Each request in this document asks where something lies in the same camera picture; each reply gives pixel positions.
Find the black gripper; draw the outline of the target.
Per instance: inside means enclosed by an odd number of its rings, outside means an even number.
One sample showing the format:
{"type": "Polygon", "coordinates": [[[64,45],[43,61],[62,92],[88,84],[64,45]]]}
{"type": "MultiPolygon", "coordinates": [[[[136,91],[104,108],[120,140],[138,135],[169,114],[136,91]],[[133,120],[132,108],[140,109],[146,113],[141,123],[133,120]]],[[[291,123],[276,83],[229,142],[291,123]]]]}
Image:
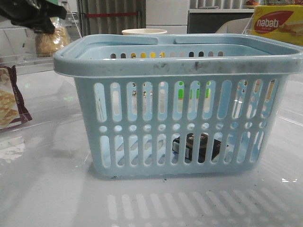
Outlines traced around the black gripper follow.
{"type": "Polygon", "coordinates": [[[67,10],[48,0],[2,0],[0,15],[14,26],[32,29],[35,33],[53,34],[51,18],[65,19],[67,10]]]}

